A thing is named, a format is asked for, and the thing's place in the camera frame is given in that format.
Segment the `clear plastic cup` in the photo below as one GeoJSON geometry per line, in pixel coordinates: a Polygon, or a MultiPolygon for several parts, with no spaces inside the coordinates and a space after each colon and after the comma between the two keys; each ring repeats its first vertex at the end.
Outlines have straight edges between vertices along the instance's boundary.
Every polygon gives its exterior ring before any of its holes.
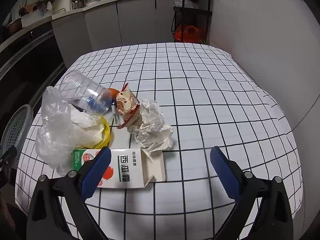
{"type": "Polygon", "coordinates": [[[59,91],[71,104],[85,110],[88,114],[105,115],[111,107],[111,91],[77,70],[69,71],[64,75],[59,91]]]}

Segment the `blue gripper pad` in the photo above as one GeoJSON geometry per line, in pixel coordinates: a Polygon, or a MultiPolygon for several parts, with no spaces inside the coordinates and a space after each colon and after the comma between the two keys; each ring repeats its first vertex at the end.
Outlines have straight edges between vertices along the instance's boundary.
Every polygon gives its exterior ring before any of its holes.
{"type": "Polygon", "coordinates": [[[241,197],[240,183],[228,165],[229,160],[218,146],[211,149],[210,161],[228,197],[238,202],[241,197]]]}
{"type": "Polygon", "coordinates": [[[91,167],[81,183],[80,196],[83,201],[93,196],[103,174],[110,165],[111,150],[106,147],[97,160],[96,158],[94,158],[96,162],[91,167]]]}

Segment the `gray cabinet door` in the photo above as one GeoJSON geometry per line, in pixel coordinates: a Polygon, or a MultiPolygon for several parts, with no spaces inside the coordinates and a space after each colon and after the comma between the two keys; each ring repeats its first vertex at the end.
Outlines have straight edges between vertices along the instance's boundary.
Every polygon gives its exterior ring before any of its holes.
{"type": "Polygon", "coordinates": [[[52,27],[67,68],[81,55],[92,51],[83,12],[54,20],[52,27]]]}
{"type": "Polygon", "coordinates": [[[174,0],[156,0],[156,39],[157,42],[174,42],[171,32],[174,17],[174,0]]]}
{"type": "Polygon", "coordinates": [[[155,0],[117,1],[122,45],[156,43],[155,0]]]}
{"type": "Polygon", "coordinates": [[[122,46],[115,2],[87,10],[84,15],[94,51],[122,46]]]}

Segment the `yellow object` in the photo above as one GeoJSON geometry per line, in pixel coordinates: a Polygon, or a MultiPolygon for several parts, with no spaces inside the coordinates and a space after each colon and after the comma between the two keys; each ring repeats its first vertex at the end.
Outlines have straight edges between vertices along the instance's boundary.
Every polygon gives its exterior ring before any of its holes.
{"type": "Polygon", "coordinates": [[[110,126],[103,116],[101,118],[102,118],[102,122],[104,123],[104,129],[102,131],[104,140],[94,145],[93,146],[94,149],[101,149],[103,146],[107,146],[108,142],[110,141],[110,133],[111,133],[110,126]]]}

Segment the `white tablecloth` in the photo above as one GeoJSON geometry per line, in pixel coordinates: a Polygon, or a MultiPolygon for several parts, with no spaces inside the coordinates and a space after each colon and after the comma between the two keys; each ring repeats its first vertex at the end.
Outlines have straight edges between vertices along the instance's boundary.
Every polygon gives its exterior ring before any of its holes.
{"type": "MultiPolygon", "coordinates": [[[[216,145],[258,178],[282,177],[292,216],[300,208],[300,160],[287,119],[230,54],[199,44],[143,44],[82,55],[69,70],[79,70],[107,88],[121,90],[128,82],[138,98],[156,100],[165,122],[175,128],[174,145],[164,151],[165,182],[135,190],[97,189],[86,200],[110,239],[211,239],[234,206],[210,163],[210,148],[216,145]]],[[[40,109],[16,179],[16,203],[25,212],[38,177],[59,177],[35,152],[41,125],[40,109]]],[[[112,134],[110,148],[136,147],[126,128],[112,128],[112,134]]],[[[248,234],[259,203],[240,238],[248,234]]],[[[72,234],[80,238],[64,198],[61,205],[72,234]]]]}

